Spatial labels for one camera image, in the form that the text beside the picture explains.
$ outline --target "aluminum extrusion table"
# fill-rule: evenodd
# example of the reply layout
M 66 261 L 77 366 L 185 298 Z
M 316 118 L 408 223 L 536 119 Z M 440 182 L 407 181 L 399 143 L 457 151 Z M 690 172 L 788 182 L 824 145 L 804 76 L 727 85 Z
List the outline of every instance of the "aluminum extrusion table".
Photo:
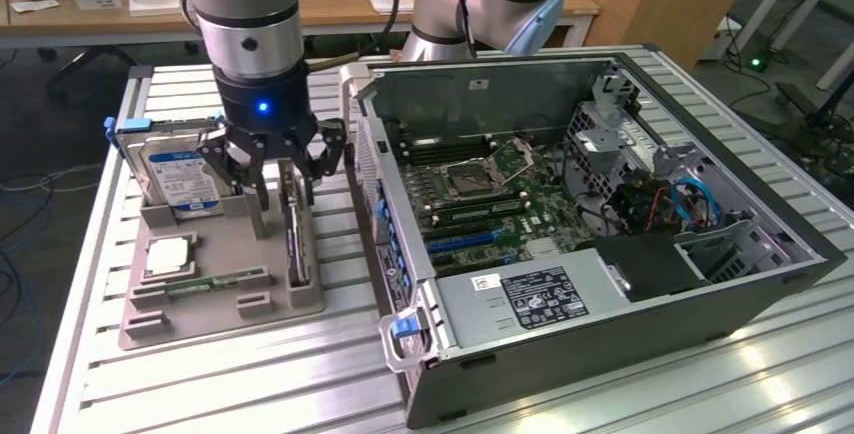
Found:
M 852 252 L 851 211 L 662 54 L 638 47 L 626 53 L 839 249 Z M 312 75 L 309 83 L 319 117 L 336 116 L 337 75 Z M 121 116 L 195 116 L 217 106 L 209 66 L 165 67 L 129 80 Z M 642 116 L 667 141 L 684 139 L 663 113 L 648 108 Z M 344 176 L 325 181 L 313 209 L 325 311 L 124 352 L 116 327 L 139 207 L 139 187 L 113 151 L 32 432 L 408 432 Z M 850 432 L 851 326 L 848 260 L 728 338 L 419 432 Z

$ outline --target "screw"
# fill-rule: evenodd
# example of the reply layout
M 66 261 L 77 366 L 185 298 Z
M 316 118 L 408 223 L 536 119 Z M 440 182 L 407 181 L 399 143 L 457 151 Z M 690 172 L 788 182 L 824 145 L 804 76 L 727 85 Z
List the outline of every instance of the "screw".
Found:
M 240 46 L 243 46 L 247 51 L 253 51 L 255 49 L 257 49 L 257 41 L 251 37 L 247 37 L 245 39 L 243 39 L 243 41 L 240 41 Z

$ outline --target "robotic arm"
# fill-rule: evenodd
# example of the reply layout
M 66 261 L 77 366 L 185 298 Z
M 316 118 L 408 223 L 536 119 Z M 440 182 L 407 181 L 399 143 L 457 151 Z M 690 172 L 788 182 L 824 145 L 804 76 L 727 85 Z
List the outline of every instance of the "robotic arm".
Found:
M 464 0 L 471 36 L 515 55 L 542 47 L 563 0 Z M 255 189 L 265 208 L 261 174 L 268 159 L 289 159 L 309 184 L 332 175 L 347 126 L 317 121 L 308 102 L 297 0 L 193 0 L 225 124 L 201 139 L 199 152 L 231 185 Z M 404 60 L 467 56 L 460 0 L 415 0 Z M 307 147 L 320 134 L 325 149 Z

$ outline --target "motherboard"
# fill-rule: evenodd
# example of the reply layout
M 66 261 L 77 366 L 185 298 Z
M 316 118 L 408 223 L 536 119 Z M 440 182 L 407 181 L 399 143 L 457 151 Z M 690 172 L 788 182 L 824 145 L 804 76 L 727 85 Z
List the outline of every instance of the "motherboard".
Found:
M 559 155 L 532 137 L 404 143 L 399 159 L 439 277 L 571 252 L 594 237 Z

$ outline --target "blue hard drive label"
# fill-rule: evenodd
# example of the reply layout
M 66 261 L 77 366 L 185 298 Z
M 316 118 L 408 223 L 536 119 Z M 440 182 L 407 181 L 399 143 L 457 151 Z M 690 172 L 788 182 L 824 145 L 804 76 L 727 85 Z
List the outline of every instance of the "blue hard drive label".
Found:
M 535 329 L 590 314 L 562 267 L 502 279 L 519 325 Z
M 219 204 L 213 177 L 204 172 L 207 164 L 192 151 L 148 156 L 165 201 L 179 211 L 200 211 Z

